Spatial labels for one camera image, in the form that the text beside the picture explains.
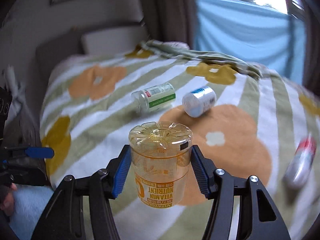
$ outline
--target hand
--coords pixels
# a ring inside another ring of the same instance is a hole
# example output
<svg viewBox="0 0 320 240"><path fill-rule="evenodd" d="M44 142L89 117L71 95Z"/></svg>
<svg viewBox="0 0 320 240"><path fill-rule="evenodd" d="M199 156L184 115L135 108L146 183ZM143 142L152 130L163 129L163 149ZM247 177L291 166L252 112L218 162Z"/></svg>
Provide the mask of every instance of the hand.
<svg viewBox="0 0 320 240"><path fill-rule="evenodd" d="M8 216L12 216L13 211L14 211L14 198L13 198L13 194L12 191L16 191L17 190L17 185L15 185L14 183L12 183L10 185L10 190L7 194L7 196L5 197L5 199L3 200L3 202L0 204L0 209Z"/></svg>

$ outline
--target silver screw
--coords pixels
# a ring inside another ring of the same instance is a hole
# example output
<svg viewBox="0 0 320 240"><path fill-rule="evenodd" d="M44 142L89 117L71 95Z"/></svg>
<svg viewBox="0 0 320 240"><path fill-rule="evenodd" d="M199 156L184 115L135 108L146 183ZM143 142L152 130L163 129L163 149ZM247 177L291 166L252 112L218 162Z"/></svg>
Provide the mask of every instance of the silver screw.
<svg viewBox="0 0 320 240"><path fill-rule="evenodd" d="M63 179L64 181L72 181L72 175L67 175Z"/></svg>
<svg viewBox="0 0 320 240"><path fill-rule="evenodd" d="M108 170L107 169L100 169L98 170L98 174L99 175L106 175L108 173Z"/></svg>
<svg viewBox="0 0 320 240"><path fill-rule="evenodd" d="M250 176L250 180L251 180L252 182L257 182L259 179L258 179L257 176L252 175L252 176Z"/></svg>
<svg viewBox="0 0 320 240"><path fill-rule="evenodd" d="M216 169L216 173L218 175L223 175L224 174L224 170L223 169Z"/></svg>

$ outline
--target barcode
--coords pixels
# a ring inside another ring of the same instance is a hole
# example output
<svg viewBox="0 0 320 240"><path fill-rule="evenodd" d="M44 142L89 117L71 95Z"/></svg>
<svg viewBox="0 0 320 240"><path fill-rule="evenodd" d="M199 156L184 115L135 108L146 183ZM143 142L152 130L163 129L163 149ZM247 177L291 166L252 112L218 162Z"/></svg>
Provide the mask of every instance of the barcode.
<svg viewBox="0 0 320 240"><path fill-rule="evenodd" d="M150 90L150 94L153 96L155 94L161 93L161 90L159 88L154 88Z"/></svg>

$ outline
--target bed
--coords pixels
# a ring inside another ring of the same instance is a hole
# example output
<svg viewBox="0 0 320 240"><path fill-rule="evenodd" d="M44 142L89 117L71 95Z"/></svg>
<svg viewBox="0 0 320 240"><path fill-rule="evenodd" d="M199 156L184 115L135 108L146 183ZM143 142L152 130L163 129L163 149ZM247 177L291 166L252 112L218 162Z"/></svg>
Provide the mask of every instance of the bed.
<svg viewBox="0 0 320 240"><path fill-rule="evenodd" d="M138 116L131 93L165 82L175 88L175 102ZM188 117L181 107L182 97L204 85L213 88L217 102L205 115ZM40 114L40 137L43 146L55 150L55 157L46 161L55 188L68 174L81 178L106 167L128 143L128 133L136 125L185 124L193 131L193 143L217 167L234 176L254 174L262 180L291 238L298 240L320 211L319 154L301 191L288 191L282 177L303 137L311 133L319 145L319 114L311 93L263 65L151 40L128 53L73 56L58 64ZM229 239L236 236L239 199L235 197L234 203ZM200 239L212 202L201 195L190 169L179 205L165 210L148 207L137 197L130 169L123 192L110 204L121 239L165 240ZM84 219L87 238L93 239L88 199L84 199Z"/></svg>

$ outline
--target green label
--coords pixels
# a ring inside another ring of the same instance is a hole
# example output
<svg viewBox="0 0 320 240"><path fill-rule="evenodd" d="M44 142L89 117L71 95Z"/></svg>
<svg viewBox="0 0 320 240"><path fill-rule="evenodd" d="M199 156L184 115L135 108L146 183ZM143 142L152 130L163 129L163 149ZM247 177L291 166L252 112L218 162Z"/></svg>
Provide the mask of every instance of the green label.
<svg viewBox="0 0 320 240"><path fill-rule="evenodd" d="M164 98L159 98L159 99L157 99L155 101L150 102L149 103L149 108L152 108L154 106L158 106L160 104L163 104L163 103L168 102L170 100L173 100L175 98L176 98L176 94L172 94L172 95L166 96Z"/></svg>

